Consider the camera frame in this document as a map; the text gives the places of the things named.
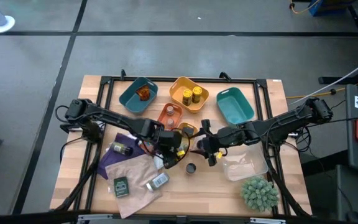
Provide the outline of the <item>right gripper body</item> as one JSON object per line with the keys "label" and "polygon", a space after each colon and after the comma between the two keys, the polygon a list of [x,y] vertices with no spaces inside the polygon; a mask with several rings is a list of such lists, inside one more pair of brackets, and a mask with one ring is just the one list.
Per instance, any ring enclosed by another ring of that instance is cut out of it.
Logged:
{"label": "right gripper body", "polygon": [[203,138],[203,149],[207,153],[216,153],[220,148],[238,146],[239,144],[240,130],[237,128],[221,128],[216,134],[209,134]]}

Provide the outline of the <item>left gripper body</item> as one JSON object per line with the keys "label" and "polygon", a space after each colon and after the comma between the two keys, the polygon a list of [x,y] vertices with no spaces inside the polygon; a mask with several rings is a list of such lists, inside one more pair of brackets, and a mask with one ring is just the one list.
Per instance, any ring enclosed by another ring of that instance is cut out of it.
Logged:
{"label": "left gripper body", "polygon": [[163,157],[175,157],[181,141],[182,134],[178,129],[165,129],[163,126],[156,126],[152,136],[154,149]]}

